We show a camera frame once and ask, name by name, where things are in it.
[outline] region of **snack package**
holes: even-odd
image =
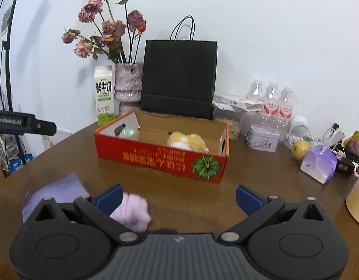
[[[347,149],[347,151],[359,158],[359,131],[355,131],[350,138],[342,143],[342,145]]]

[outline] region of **bag handle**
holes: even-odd
[[[174,40],[177,40],[177,36],[178,36],[179,31],[180,31],[180,28],[181,28],[182,24],[183,24],[187,19],[191,19],[191,21],[192,21],[189,40],[194,40],[194,35],[195,35],[195,20],[194,20],[193,16],[190,16],[190,15],[184,17],[184,18],[177,24],[177,26],[173,29],[173,31],[172,31],[172,33],[171,33],[170,40],[172,40],[172,36],[173,36],[174,31],[175,31],[176,29],[177,29],[177,32],[176,32],[176,34],[175,34],[175,36],[174,36]]]

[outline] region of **blue gripper pad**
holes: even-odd
[[[118,208],[122,202],[123,191],[121,185],[115,185],[102,195],[93,199],[93,204],[108,216]]]
[[[248,215],[256,213],[259,209],[263,208],[268,201],[252,192],[247,187],[239,185],[235,193],[237,205]]]

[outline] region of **black paper bag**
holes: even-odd
[[[212,118],[217,42],[146,42],[141,109],[195,118]]]

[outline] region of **pumpkin graphic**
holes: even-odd
[[[211,179],[220,172],[220,162],[212,156],[202,156],[193,162],[193,171],[200,178]]]

